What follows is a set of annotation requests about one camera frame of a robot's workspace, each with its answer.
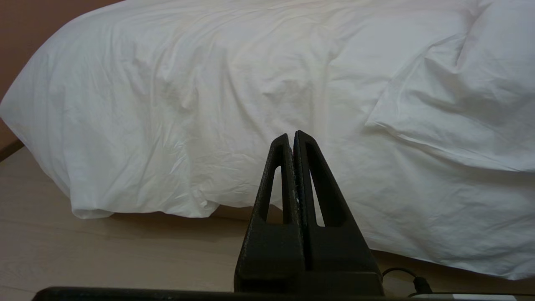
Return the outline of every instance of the white duvet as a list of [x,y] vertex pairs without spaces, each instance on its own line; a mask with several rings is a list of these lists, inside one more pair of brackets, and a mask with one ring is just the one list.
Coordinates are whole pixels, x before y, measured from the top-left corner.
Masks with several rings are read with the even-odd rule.
[[371,248],[519,279],[533,16],[532,0],[128,0],[50,38],[0,114],[81,218],[251,205],[271,140],[303,130]]

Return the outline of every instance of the baseboard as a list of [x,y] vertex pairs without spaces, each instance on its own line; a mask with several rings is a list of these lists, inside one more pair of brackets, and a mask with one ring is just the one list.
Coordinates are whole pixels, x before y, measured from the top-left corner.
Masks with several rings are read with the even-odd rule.
[[8,144],[6,147],[0,149],[0,162],[4,161],[7,157],[11,156],[23,147],[24,143],[17,139],[16,141]]

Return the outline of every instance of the black clamp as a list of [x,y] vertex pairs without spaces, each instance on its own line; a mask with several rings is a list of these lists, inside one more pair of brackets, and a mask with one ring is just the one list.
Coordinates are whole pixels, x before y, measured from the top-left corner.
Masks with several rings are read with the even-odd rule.
[[[284,224],[266,221],[274,173],[282,173]],[[325,227],[318,226],[312,180]],[[275,139],[234,274],[234,291],[383,296],[379,267],[318,144],[297,131]]]

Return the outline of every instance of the black cable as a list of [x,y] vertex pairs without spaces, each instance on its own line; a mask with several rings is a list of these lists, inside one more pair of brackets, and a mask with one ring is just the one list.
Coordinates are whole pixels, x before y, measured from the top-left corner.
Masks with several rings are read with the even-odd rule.
[[425,278],[419,277],[418,275],[416,275],[416,273],[406,268],[389,268],[383,272],[383,277],[386,274],[393,272],[395,270],[405,272],[411,275],[412,277],[414,277],[414,280],[412,281],[412,283],[414,284],[414,289],[416,290],[416,293],[410,294],[409,298],[415,295],[419,295],[419,294],[432,294],[433,293],[433,290],[431,290],[431,286],[429,286],[429,283],[427,282]]
[[409,269],[406,269],[406,268],[389,268],[389,269],[387,269],[387,270],[385,270],[383,272],[383,277],[386,276],[386,274],[388,274],[390,272],[393,272],[395,270],[399,270],[399,271],[405,272],[407,274],[410,274],[414,278],[418,277],[413,271],[411,271]]

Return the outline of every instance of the wooden floor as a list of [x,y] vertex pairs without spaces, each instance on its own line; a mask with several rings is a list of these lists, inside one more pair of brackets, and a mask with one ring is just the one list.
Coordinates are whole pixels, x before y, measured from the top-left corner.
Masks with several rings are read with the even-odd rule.
[[[245,221],[116,214],[80,220],[25,148],[0,162],[0,300],[30,300],[49,286],[231,291]],[[381,269],[407,267],[435,291],[535,294],[535,280],[506,281],[387,253]],[[413,292],[392,273],[387,293]]]

